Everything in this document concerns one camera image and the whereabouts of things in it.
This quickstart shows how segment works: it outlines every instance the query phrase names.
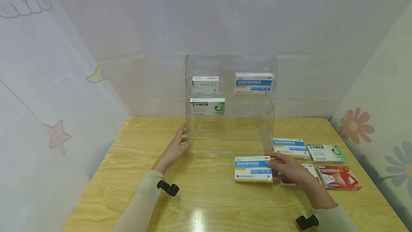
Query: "pink star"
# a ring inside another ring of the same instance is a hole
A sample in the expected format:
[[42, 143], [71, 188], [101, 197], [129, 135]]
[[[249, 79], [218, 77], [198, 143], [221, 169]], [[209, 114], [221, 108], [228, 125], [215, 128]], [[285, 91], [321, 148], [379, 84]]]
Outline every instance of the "pink star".
[[43, 124], [50, 135], [50, 148], [59, 147], [63, 154], [65, 154], [63, 142], [71, 138], [70, 135], [63, 132], [63, 120], [60, 120], [55, 126], [47, 126]]

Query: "clear acrylic display rack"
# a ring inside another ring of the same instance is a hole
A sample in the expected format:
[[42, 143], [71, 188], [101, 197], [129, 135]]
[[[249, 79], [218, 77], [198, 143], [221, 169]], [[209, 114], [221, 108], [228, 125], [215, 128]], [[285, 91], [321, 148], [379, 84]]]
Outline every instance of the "clear acrylic display rack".
[[[274, 75], [267, 96], [234, 94], [236, 72], [265, 72]], [[263, 155], [272, 150], [276, 99], [277, 60], [274, 56], [220, 55], [186, 57], [186, 121], [191, 154], [208, 157]], [[216, 95], [196, 95], [194, 76], [219, 76]], [[222, 116], [197, 116], [191, 98], [225, 98]]]

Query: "green and white medicine box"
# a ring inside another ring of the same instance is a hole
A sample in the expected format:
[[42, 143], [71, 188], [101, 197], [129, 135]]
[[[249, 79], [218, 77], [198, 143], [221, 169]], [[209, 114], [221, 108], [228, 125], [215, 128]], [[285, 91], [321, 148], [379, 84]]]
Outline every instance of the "green and white medicine box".
[[311, 144], [307, 145], [313, 162], [346, 163], [348, 159], [337, 145]]
[[190, 108], [193, 116], [223, 116], [225, 102], [225, 98], [192, 98]]

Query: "medicine box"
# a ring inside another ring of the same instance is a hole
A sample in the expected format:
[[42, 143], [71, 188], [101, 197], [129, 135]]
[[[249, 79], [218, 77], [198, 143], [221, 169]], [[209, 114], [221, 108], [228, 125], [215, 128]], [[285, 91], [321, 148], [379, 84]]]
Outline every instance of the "medicine box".
[[309, 159], [310, 155], [302, 139], [276, 138], [273, 140], [273, 152], [292, 156], [295, 159]]
[[318, 172], [328, 189], [358, 190], [362, 188], [348, 166], [318, 166]]
[[194, 76], [192, 89], [195, 95], [217, 95], [219, 93], [219, 76]]
[[[322, 182], [320, 181], [317, 173], [316, 173], [315, 167], [314, 167], [312, 164], [302, 164], [302, 166], [305, 167], [305, 168], [316, 178], [316, 180], [317, 180], [320, 184], [322, 183]], [[285, 179], [282, 179], [282, 180], [281, 180], [281, 185], [289, 186], [289, 185], [296, 185], [296, 184], [295, 184], [295, 182], [293, 182], [293, 180], [290, 180], [290, 179], [285, 178]]]
[[309, 154], [314, 162], [346, 163], [348, 159], [337, 145], [308, 145]]
[[192, 98], [190, 108], [193, 116], [223, 116], [225, 98]]
[[272, 88], [272, 73], [236, 73], [235, 95], [265, 96]]
[[266, 165], [270, 156], [234, 158], [234, 180], [236, 182], [273, 183], [272, 169]]

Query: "wood grain tabletop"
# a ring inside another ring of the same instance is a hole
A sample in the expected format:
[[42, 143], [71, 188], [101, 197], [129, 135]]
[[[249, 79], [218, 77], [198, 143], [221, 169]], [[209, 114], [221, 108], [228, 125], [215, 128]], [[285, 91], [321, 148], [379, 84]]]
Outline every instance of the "wood grain tabletop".
[[[140, 178], [184, 121], [182, 117], [128, 118], [62, 231], [111, 231]], [[339, 145], [362, 189], [329, 190], [332, 197], [343, 205], [361, 232], [407, 231], [326, 119], [276, 118], [274, 136], [301, 138], [306, 144]], [[147, 231], [296, 232], [295, 219], [310, 215], [309, 201], [298, 188], [279, 183], [235, 183], [233, 158], [189, 154], [176, 161], [165, 179], [177, 184], [180, 191], [176, 197], [160, 194]]]

